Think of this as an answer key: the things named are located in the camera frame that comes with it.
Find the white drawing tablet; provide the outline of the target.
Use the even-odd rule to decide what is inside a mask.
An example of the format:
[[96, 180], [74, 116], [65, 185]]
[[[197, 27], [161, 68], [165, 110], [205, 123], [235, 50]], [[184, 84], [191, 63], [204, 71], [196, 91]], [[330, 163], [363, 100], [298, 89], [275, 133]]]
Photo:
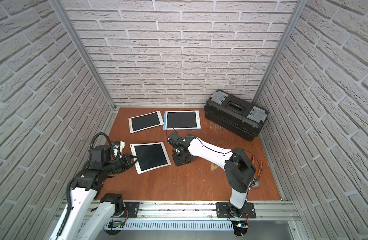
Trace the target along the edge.
[[129, 118], [131, 134], [161, 126], [163, 124], [163, 118], [160, 111]]
[[171, 165], [163, 142], [130, 145], [132, 155], [137, 157], [138, 175]]

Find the blue-edged drawing tablet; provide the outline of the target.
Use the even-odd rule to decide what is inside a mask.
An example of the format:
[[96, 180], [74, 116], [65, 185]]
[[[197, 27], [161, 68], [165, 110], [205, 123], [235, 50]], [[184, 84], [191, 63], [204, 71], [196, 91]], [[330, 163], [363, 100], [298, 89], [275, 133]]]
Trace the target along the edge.
[[166, 111], [164, 130], [199, 130], [201, 120], [199, 111]]

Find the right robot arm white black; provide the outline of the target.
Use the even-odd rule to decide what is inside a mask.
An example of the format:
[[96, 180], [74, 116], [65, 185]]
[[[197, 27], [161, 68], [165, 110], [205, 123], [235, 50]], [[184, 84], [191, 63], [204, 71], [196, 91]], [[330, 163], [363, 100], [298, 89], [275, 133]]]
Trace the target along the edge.
[[189, 164], [195, 157], [199, 157], [224, 170], [232, 188], [230, 208], [234, 211], [243, 209], [256, 174], [252, 160], [243, 149], [223, 149], [196, 136], [181, 137], [177, 133], [168, 137], [168, 143], [173, 147], [173, 160], [177, 167]]

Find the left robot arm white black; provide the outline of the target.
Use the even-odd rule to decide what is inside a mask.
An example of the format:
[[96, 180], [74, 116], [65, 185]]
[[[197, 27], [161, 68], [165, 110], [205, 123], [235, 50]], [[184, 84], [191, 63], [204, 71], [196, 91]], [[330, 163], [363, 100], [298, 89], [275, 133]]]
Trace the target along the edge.
[[90, 148], [89, 160], [68, 183], [67, 205], [52, 232], [51, 240], [94, 240], [105, 223], [114, 217], [110, 227], [124, 226], [129, 217], [137, 215], [136, 202], [124, 203], [121, 194], [105, 194], [94, 208], [94, 214], [83, 226], [82, 222], [92, 201], [109, 177], [123, 173], [135, 165], [136, 156], [122, 154], [124, 142]]

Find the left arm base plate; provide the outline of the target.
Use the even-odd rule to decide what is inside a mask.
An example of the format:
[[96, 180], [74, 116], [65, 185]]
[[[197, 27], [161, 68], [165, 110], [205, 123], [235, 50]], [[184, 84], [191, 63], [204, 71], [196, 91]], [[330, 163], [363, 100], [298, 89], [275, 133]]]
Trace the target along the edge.
[[136, 218], [138, 216], [140, 202], [103, 202], [97, 207], [97, 213], [109, 212], [109, 217]]

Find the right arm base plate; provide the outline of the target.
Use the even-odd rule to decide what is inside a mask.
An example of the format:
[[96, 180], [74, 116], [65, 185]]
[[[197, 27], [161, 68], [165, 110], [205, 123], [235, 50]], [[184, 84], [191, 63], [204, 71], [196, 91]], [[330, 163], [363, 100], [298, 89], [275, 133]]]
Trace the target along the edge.
[[217, 202], [216, 213], [219, 219], [255, 219], [257, 217], [253, 203], [245, 202], [241, 209], [234, 207], [231, 203]]

